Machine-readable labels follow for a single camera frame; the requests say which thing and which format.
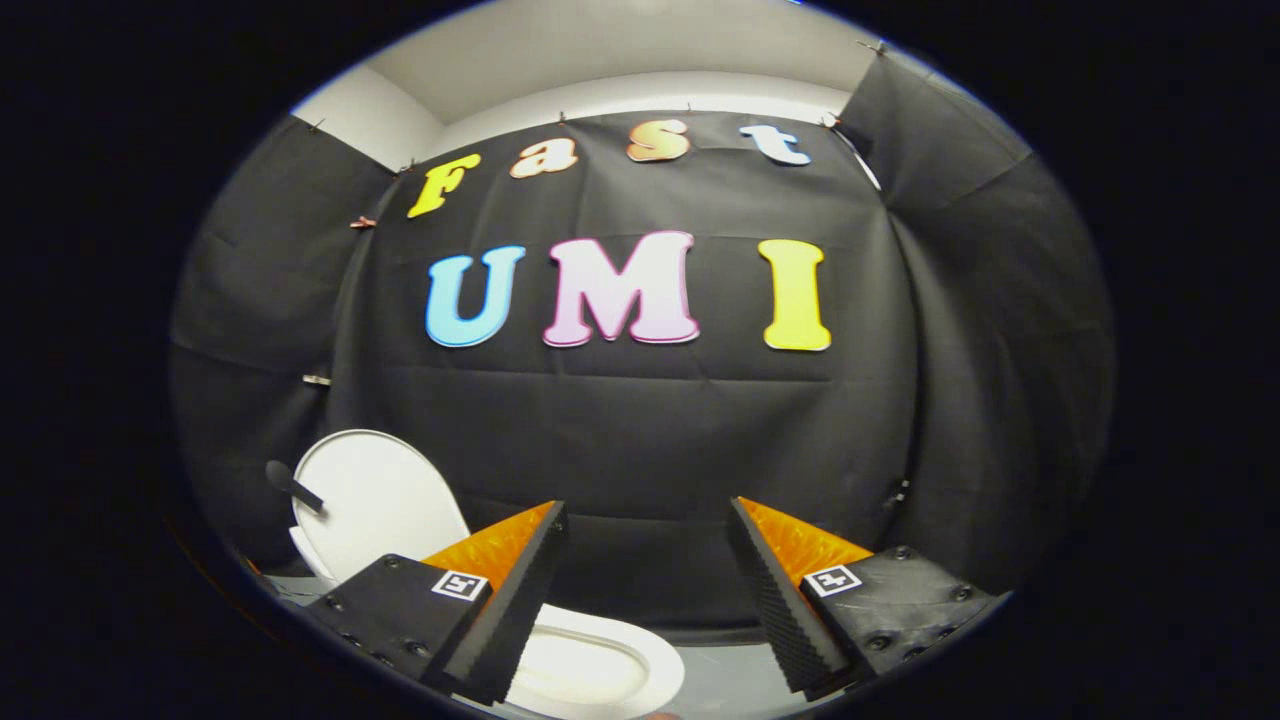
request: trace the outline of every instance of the floor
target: floor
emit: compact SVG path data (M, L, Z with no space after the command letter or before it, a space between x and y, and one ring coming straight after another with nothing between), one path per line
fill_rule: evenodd
M324 587L315 578L269 577L280 597L306 606L324 594ZM805 702L800 693L787 691L782 671L773 660L768 644L726 647L676 647L685 662L685 683L664 707L655 712L668 712L680 720L799 720L838 694L817 702ZM527 710L495 705L484 707L466 698L462 703L480 707L495 717L507 720L547 720L547 716Z

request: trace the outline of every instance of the toilet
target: toilet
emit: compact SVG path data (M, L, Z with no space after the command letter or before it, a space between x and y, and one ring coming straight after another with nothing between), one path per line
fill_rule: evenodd
M329 588L389 552L428 557L471 534L440 473L385 433L323 438L294 479L324 506L294 498L289 536ZM649 630L543 605L504 702L563 720L626 720L660 708L684 679L676 648Z

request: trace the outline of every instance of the blue letter u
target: blue letter u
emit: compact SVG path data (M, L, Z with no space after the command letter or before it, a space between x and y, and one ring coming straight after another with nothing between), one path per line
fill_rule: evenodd
M431 291L426 296L426 334L445 347L470 347L493 337L507 322L511 310L511 286L516 263L525 256L518 245L494 247L480 261L489 266L484 309L470 320L458 318L458 293L462 273L471 266L471 258L458 255L431 265Z

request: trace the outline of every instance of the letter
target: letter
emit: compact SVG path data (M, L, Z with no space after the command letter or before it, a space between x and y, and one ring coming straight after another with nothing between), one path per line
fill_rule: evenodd
M831 332L818 315L822 250L799 240L765 240L759 249L773 266L773 324L764 328L764 345L774 350L831 347Z
M788 142L800 142L794 135L783 135L773 126L751 126L737 128L742 135L751 136L755 146L767 156L785 165L808 165L812 160L804 152L787 147Z
M458 318L458 293L462 273L471 266L471 258L456 255L431 265L431 290L426 296L426 334L445 347L470 347L493 337L507 322L511 310L511 286L516 263L525 256L518 245L494 247L480 261L489 266L484 309L470 320Z
M694 236L685 232L653 232L636 243L626 268L618 273L600 243L591 238L568 240L552 246L550 256L561 266L556 299L556 322L543 333L552 347L573 347L591 340L582 322L582 305L590 305L600 334L614 341L639 299L639 318L631 337L648 343L685 342L698 337L698 323L689 316L685 292L685 254Z
M445 192L453 192L458 188L458 183L462 182L462 176L468 169L480 164L480 155L472 152L466 158L458 158L452 163L445 163L443 165L436 165L426 172L426 183L422 186L422 193L417 197L417 204L415 204L408 210L410 218L416 218L424 213L430 213L440 205L444 205Z
M531 178L541 173L558 173L577 163L573 155L573 141L567 137L557 137L538 145L530 145L520 151L520 160L511 167L511 177Z
M631 131L632 145L627 146L627 158L636 163L650 160L675 160L689 152L689 138L685 131L689 126L680 120L649 120Z

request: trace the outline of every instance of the white ceiling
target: white ceiling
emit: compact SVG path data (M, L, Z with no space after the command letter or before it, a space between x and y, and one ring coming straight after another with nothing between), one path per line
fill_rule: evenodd
M851 92L861 28L788 0L495 0L367 60L442 123L534 92L664 70L797 79Z

